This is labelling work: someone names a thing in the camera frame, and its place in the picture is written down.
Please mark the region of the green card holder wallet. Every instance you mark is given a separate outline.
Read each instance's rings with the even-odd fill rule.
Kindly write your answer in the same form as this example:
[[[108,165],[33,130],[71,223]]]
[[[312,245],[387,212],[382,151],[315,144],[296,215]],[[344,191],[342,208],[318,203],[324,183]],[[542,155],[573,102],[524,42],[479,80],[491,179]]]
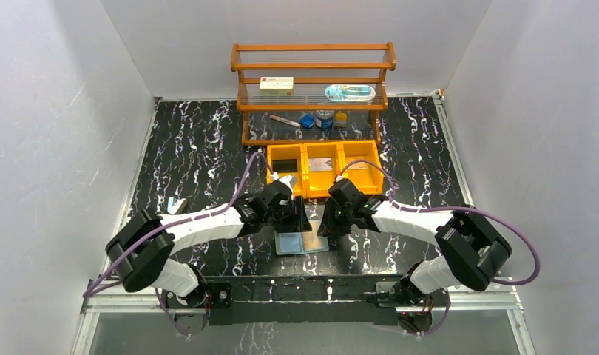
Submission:
[[[283,255],[299,255],[299,254],[313,254],[329,250],[328,240],[326,237],[323,239],[323,247],[317,250],[306,251],[302,244],[302,234],[297,232],[291,233],[279,233],[274,235],[274,242],[276,247],[276,253],[279,256]],[[317,234],[315,231],[309,231],[308,233]]]

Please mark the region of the orange three-compartment bin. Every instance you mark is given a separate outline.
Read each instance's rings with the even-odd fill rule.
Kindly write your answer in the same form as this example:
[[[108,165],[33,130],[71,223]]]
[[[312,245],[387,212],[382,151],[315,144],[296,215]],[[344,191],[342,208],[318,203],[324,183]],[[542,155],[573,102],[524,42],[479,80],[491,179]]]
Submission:
[[[371,165],[381,164],[374,141],[270,145],[266,148],[266,157],[269,166],[281,178],[290,175],[295,179],[295,197],[327,197],[339,175],[351,180],[367,195],[383,193],[384,177]]]

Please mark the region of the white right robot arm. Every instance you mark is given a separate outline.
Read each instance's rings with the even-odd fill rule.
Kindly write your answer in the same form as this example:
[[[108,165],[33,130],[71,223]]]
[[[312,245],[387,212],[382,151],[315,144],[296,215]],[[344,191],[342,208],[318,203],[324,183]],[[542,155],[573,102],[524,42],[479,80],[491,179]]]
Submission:
[[[410,297],[458,285],[485,291],[512,254],[497,229],[471,207],[426,212],[384,195],[365,195],[347,178],[336,180],[328,194],[322,236],[344,236],[356,226],[438,247],[438,257],[421,261],[401,278],[401,290]]]

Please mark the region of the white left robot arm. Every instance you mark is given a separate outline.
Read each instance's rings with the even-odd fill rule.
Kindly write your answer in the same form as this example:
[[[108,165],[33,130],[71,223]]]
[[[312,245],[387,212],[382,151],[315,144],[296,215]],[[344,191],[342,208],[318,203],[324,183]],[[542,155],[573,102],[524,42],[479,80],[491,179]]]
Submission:
[[[105,251],[128,292],[159,288],[196,306],[208,295],[203,275],[173,254],[213,240],[310,229],[300,200],[293,196],[296,178],[284,175],[254,195],[244,195],[216,209],[179,215],[136,214],[106,245]]]

